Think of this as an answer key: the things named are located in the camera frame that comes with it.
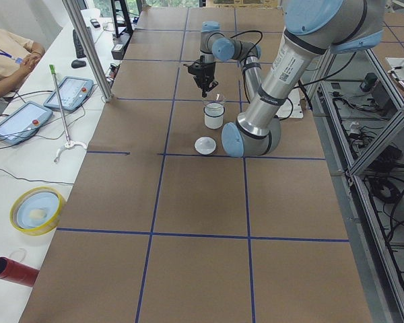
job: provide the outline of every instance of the person's hand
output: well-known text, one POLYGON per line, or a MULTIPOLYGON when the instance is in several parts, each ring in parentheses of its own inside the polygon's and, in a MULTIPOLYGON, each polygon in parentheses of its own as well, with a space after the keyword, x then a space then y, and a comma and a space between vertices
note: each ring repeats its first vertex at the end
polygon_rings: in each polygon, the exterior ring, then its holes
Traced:
POLYGON ((18 69, 18 71, 23 75, 23 76, 27 76, 28 74, 30 74, 31 72, 33 72, 33 69, 35 67, 34 62, 27 62, 26 64, 24 64, 24 62, 22 62, 20 64, 20 68, 18 69))
POLYGON ((22 65, 31 65, 32 68, 35 68, 36 65, 39 63, 42 55, 38 52, 31 52, 22 60, 22 65))

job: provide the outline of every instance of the white table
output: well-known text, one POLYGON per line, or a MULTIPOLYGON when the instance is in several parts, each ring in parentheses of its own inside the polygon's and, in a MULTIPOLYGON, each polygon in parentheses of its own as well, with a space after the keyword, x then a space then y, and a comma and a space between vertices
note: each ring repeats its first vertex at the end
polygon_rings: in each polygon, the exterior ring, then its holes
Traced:
MULTIPOLYGON (((99 18, 98 20, 101 24, 106 21, 103 18, 99 18)), ((55 66, 59 80, 64 76, 76 76, 93 79, 94 83, 96 83, 89 64, 80 69, 72 69, 70 66, 71 62, 76 59, 72 30, 73 26, 69 22, 22 86, 19 91, 20 94, 54 89, 49 69, 50 64, 55 66)), ((119 61, 114 61, 110 52, 113 47, 112 32, 102 29, 93 31, 93 39, 103 70, 107 72, 111 63, 118 65, 119 61)), ((69 133, 74 141, 88 143, 92 138, 102 113, 104 106, 102 93, 97 86, 95 87, 96 89, 90 99, 83 105, 85 112, 82 108, 79 108, 67 117, 67 124, 69 124, 72 120, 79 118, 85 113, 85 116, 69 126, 69 133)), ((40 94, 24 97, 24 99, 25 101, 31 100, 43 104, 47 97, 48 94, 40 94)), ((22 104, 21 100, 12 102, 7 107, 5 113, 9 114, 13 112, 22 104)), ((51 120, 59 118, 59 112, 54 112, 53 119, 51 120)), ((58 137, 63 131, 62 122, 57 120, 40 129, 38 135, 58 137)), ((21 145, 2 149, 0 150, 0 168, 11 172, 17 177, 74 183, 86 151, 82 147, 66 150, 62 152, 60 161, 55 164, 53 160, 57 149, 65 142, 64 135, 57 140, 33 137, 21 145)), ((49 244, 53 238, 54 230, 42 236, 27 236, 11 226, 9 212, 19 196, 31 188, 39 186, 55 188, 65 199, 69 197, 72 189, 72 185, 16 180, 0 171, 0 256, 9 257, 12 252, 21 248, 26 250, 26 257, 22 262, 34 268, 42 266, 49 244)), ((30 287, 0 279, 0 323, 19 321, 31 290, 30 287)))

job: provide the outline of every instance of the window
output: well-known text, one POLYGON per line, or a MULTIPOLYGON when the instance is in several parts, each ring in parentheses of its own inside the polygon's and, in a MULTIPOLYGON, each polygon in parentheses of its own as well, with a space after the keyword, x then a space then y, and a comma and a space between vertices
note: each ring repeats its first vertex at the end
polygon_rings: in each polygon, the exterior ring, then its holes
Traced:
MULTIPOLYGON (((111 0, 93 0, 94 7, 100 9, 102 17, 112 17, 111 0)), ((145 0, 152 7, 198 7, 199 0, 145 0)), ((139 15, 136 0, 127 0, 130 16, 139 15)))

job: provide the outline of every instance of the red tube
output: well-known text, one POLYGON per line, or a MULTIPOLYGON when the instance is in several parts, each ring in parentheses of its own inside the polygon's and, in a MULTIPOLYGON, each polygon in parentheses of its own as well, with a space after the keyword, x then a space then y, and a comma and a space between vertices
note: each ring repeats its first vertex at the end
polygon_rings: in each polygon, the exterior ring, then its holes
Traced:
POLYGON ((0 257, 0 279, 33 287, 39 271, 6 257, 0 257))

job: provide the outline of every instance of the yellow bowl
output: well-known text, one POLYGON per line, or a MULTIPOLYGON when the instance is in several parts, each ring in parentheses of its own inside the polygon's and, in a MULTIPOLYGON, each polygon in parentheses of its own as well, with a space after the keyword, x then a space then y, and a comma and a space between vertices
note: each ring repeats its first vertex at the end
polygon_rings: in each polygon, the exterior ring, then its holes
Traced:
POLYGON ((28 234, 30 236, 40 236, 41 234, 45 234, 52 229, 56 228, 56 226, 59 224, 59 218, 60 218, 60 213, 63 209, 63 207, 66 204, 66 200, 61 196, 61 194, 55 190, 54 188, 51 187, 46 187, 46 186, 41 186, 37 188, 33 188, 32 190, 29 190, 28 192, 25 192, 23 195, 21 195, 16 202, 13 204, 10 212, 10 220, 14 228, 17 230, 28 234), (35 194, 41 193, 41 192, 49 192, 55 194, 59 200, 59 206, 57 207, 57 210, 55 211, 54 215, 45 223, 42 225, 39 225, 38 227, 33 227, 30 229, 24 229, 21 227, 18 222, 17 222, 17 214, 18 210, 22 206, 22 204, 31 196, 34 196, 35 194))

